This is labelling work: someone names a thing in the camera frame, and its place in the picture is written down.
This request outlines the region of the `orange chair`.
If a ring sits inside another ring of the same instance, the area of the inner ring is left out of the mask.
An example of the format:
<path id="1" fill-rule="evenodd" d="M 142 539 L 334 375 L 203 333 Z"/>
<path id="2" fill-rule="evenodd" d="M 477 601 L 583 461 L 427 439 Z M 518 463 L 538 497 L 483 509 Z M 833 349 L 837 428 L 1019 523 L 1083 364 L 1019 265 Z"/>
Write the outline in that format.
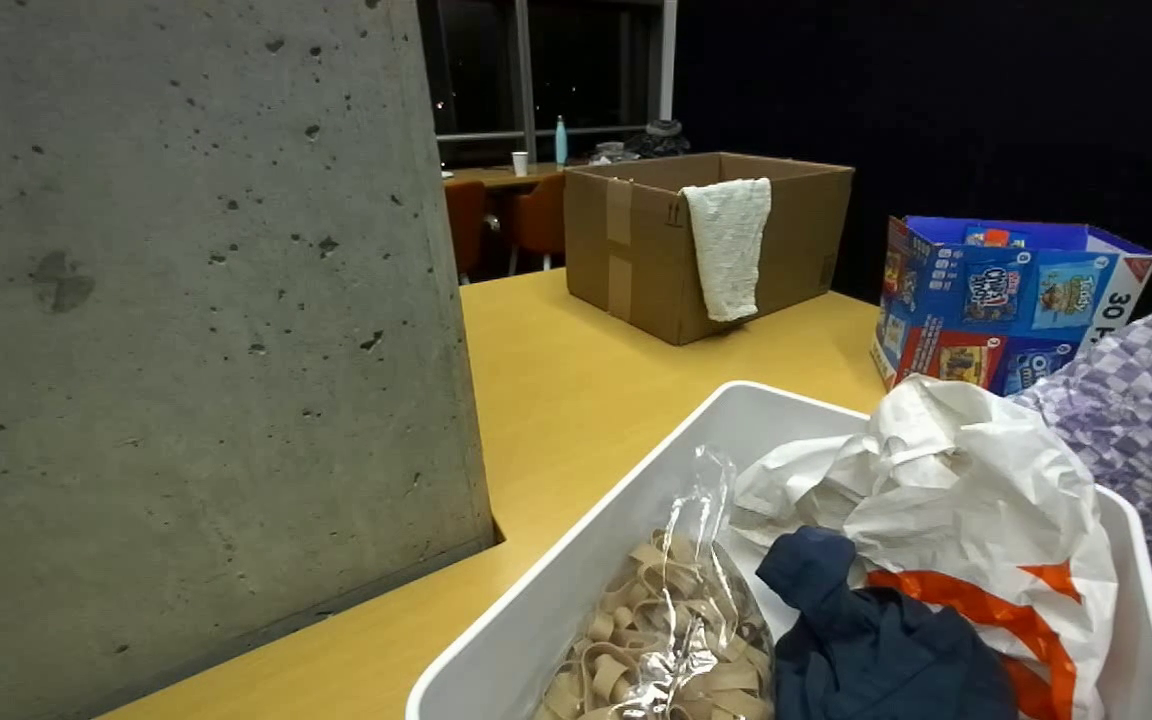
<path id="1" fill-rule="evenodd" d="M 449 181 L 443 185 L 457 274 L 466 278 L 487 248 L 502 234 L 511 257 L 551 265 L 562 252 L 562 176 L 526 176 L 515 185 Z"/>

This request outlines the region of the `grey concrete pillar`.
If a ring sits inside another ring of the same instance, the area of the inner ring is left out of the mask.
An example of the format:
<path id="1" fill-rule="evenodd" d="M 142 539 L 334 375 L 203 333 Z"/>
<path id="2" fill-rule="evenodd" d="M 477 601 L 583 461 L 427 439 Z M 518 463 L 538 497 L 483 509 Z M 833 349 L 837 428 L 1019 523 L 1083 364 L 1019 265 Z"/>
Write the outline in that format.
<path id="1" fill-rule="evenodd" d="M 414 0 L 0 0 L 0 720 L 491 534 Z"/>

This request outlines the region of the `brown cardboard box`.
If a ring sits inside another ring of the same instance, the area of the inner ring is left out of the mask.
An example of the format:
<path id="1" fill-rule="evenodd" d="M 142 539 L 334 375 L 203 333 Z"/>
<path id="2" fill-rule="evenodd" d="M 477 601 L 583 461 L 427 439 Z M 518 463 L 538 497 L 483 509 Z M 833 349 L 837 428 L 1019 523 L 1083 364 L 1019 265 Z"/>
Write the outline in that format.
<path id="1" fill-rule="evenodd" d="M 685 185 L 751 176 L 771 181 L 751 316 L 828 291 L 847 221 L 851 169 L 743 153 L 568 169 L 568 291 L 666 345 L 693 345 L 743 325 L 717 325 L 704 309 Z"/>

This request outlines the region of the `colourful snack pack box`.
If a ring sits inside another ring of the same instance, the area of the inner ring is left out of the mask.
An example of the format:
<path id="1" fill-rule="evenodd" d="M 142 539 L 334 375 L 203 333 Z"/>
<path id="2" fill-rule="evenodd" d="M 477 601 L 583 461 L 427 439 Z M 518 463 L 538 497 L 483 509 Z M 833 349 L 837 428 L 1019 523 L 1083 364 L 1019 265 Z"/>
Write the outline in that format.
<path id="1" fill-rule="evenodd" d="M 1125 327 L 1152 248 L 1094 223 L 892 217 L 874 368 L 1014 396 Z"/>

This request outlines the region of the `white orange plastic bag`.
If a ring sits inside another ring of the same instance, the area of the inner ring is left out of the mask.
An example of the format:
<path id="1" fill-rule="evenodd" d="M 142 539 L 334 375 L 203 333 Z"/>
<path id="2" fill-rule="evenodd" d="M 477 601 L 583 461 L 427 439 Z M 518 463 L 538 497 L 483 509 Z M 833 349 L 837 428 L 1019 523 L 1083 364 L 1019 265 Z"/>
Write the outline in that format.
<path id="1" fill-rule="evenodd" d="M 735 473 L 735 534 L 833 529 L 847 582 L 958 613 L 1005 656 L 1023 720 L 1105 720 L 1121 574 L 1083 461 L 979 383 L 907 375 L 843 434 Z"/>

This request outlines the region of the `blue bottle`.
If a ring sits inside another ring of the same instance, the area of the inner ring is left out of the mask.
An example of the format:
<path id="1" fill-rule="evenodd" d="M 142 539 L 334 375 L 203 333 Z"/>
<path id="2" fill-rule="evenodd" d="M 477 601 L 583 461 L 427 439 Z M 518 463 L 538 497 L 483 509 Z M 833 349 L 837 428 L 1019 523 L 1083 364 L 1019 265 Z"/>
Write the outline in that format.
<path id="1" fill-rule="evenodd" d="M 551 125 L 551 160 L 562 169 L 568 154 L 571 154 L 571 146 L 568 146 L 568 120 L 556 114 L 556 125 Z"/>

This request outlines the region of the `white towel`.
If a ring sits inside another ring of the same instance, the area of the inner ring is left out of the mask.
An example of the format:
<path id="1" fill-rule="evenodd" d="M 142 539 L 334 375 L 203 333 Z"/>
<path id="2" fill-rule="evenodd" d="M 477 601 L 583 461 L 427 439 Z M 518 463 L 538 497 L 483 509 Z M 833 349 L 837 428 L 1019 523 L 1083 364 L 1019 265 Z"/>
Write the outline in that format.
<path id="1" fill-rule="evenodd" d="M 704 309 L 717 325 L 756 312 L 771 181 L 685 185 Z"/>

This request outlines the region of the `white plastic basket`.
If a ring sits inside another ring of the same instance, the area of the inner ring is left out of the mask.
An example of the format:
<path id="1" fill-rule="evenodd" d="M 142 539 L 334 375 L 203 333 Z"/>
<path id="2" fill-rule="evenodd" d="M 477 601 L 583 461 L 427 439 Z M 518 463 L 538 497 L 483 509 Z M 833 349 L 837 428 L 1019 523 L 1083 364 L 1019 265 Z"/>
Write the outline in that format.
<path id="1" fill-rule="evenodd" d="M 411 684 L 402 720 L 524 720 L 627 552 L 688 488 L 696 448 L 735 468 L 789 439 L 843 439 L 859 411 L 756 378 L 719 383 L 599 503 L 592 503 L 480 621 Z M 1113 488 L 1094 497 L 1117 564 L 1117 615 L 1094 681 L 1108 720 L 1152 720 L 1152 559 L 1140 511 Z"/>

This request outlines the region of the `clear bag of rubber bands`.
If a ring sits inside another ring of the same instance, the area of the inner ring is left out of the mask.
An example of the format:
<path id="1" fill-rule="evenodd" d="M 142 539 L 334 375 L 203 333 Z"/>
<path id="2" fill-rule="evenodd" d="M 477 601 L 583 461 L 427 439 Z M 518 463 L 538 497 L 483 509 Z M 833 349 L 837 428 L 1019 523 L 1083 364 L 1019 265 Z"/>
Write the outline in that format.
<path id="1" fill-rule="evenodd" d="M 771 630 L 719 545 L 735 468 L 696 448 L 526 720 L 771 720 Z"/>

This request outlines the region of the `white cup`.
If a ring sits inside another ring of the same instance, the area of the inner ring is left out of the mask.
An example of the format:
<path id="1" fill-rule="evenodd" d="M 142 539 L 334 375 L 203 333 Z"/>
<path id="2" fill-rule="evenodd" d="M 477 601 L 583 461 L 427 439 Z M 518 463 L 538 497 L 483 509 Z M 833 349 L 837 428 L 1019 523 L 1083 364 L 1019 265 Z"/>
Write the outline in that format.
<path id="1" fill-rule="evenodd" d="M 526 176 L 530 173 L 530 160 L 524 146 L 511 153 L 511 176 Z"/>

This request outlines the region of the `dark blue cloth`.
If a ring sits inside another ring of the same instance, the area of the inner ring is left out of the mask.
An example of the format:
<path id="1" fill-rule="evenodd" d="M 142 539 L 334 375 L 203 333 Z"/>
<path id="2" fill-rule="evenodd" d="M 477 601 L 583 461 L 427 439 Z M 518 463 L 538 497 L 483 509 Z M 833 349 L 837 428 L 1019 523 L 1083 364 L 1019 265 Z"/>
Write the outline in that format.
<path id="1" fill-rule="evenodd" d="M 857 545 L 828 529 L 771 539 L 756 574 L 797 625 L 771 646 L 777 720 L 1014 720 L 974 628 L 892 586 L 851 582 Z"/>

